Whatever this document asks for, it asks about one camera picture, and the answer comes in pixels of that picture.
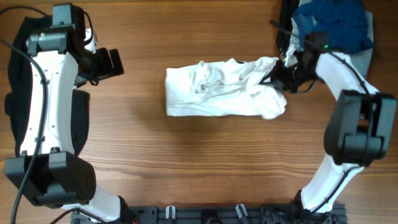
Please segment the black folded garment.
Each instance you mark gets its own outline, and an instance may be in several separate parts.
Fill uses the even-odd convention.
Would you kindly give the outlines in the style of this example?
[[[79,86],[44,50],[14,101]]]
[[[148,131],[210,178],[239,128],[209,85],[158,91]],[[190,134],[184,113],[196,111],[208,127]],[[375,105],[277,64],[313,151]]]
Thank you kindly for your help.
[[[282,0],[279,16],[279,25],[284,30],[292,31],[292,14],[298,8],[300,0]],[[281,30],[277,32],[276,44],[280,54],[286,53],[290,45],[290,34]]]

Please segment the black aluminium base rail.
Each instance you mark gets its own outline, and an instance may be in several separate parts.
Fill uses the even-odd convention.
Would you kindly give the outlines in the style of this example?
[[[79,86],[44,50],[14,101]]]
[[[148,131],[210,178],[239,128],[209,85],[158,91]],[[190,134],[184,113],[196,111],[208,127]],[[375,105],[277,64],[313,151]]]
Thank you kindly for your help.
[[[307,220],[292,215],[288,204],[268,204],[247,207],[243,204],[234,207],[130,207],[134,217],[131,223],[141,224],[283,224],[283,223],[323,223],[347,224],[348,217],[343,204],[335,204],[330,212],[315,213]]]

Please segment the blue folded garment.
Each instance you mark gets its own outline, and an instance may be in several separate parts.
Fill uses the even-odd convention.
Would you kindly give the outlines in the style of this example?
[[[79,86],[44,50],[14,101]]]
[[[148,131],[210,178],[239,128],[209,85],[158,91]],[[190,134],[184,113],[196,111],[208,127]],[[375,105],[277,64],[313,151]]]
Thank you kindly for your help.
[[[328,34],[328,45],[349,54],[373,48],[362,0],[313,0],[292,13],[298,27],[300,46],[313,32]]]

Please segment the black polo shirt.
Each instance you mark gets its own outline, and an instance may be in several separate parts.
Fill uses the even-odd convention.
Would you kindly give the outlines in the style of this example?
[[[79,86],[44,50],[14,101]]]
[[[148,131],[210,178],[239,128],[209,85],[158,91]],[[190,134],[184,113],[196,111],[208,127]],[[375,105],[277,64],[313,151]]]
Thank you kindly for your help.
[[[23,52],[27,51],[26,40],[35,29],[47,28],[52,24],[50,16],[42,18],[25,17],[13,41],[13,46]],[[30,62],[17,52],[12,51],[7,69],[11,92],[4,100],[5,113],[10,117],[11,129],[16,142],[15,155],[20,156],[29,121],[32,93],[32,69]],[[73,90],[71,113],[71,136],[75,154],[83,149],[89,131],[90,94]]]

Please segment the white t-shirt black print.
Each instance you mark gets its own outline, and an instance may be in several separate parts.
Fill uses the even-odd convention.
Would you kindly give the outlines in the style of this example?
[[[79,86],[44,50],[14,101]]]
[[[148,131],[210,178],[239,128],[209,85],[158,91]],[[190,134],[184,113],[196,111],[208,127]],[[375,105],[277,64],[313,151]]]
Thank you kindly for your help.
[[[224,62],[198,62],[168,68],[165,77],[166,113],[169,116],[261,116],[274,119],[285,112],[287,100],[272,84],[260,85],[277,57],[251,62],[231,58]]]

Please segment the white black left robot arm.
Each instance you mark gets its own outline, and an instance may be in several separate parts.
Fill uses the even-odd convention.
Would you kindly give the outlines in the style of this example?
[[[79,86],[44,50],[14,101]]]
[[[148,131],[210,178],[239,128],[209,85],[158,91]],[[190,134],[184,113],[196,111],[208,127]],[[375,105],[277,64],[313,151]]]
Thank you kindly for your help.
[[[93,166],[72,141],[74,89],[122,75],[116,49],[98,49],[90,17],[71,4],[53,6],[52,24],[32,31],[22,55],[32,67],[29,120],[19,156],[6,160],[6,176],[36,207],[77,212],[91,222],[126,223],[125,201],[96,183]]]

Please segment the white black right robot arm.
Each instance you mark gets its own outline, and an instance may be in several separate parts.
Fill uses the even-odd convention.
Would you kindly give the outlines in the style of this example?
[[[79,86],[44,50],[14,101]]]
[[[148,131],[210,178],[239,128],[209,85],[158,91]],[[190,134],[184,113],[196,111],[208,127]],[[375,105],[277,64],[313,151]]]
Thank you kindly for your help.
[[[296,218],[331,211],[334,201],[350,180],[389,148],[397,101],[370,85],[342,52],[311,41],[298,69],[280,63],[261,84],[277,90],[296,90],[306,81],[321,81],[336,99],[326,127],[326,155],[312,180],[298,191],[293,207]]]

